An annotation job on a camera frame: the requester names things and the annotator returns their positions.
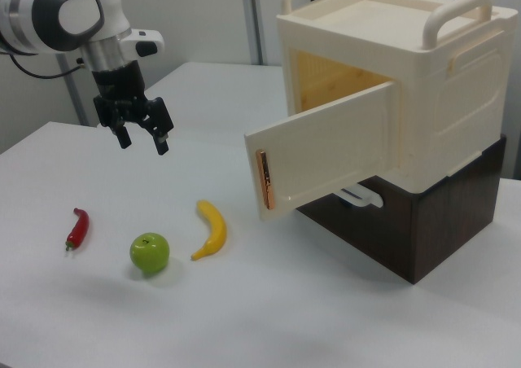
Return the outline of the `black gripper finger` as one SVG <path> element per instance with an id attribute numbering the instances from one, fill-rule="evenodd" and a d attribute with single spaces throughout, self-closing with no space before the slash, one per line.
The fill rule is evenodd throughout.
<path id="1" fill-rule="evenodd" d="M 111 120 L 109 127 L 112 133 L 116 136 L 118 143 L 122 149 L 128 148 L 132 142 L 129 137 L 127 128 L 125 127 L 125 121 L 120 117 L 116 117 Z"/>
<path id="2" fill-rule="evenodd" d="M 143 109 L 140 126 L 152 136 L 157 153 L 162 156 L 169 150 L 167 139 L 174 128 L 168 109 L 161 97 L 145 101 Z"/>

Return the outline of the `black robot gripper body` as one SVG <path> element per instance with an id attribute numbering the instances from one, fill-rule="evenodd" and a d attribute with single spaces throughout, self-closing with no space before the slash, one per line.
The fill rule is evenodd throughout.
<path id="1" fill-rule="evenodd" d="M 144 108 L 145 82 L 138 61 L 108 71 L 92 72 L 99 95 L 94 105 L 103 127 L 131 122 L 145 128 L 148 124 Z"/>

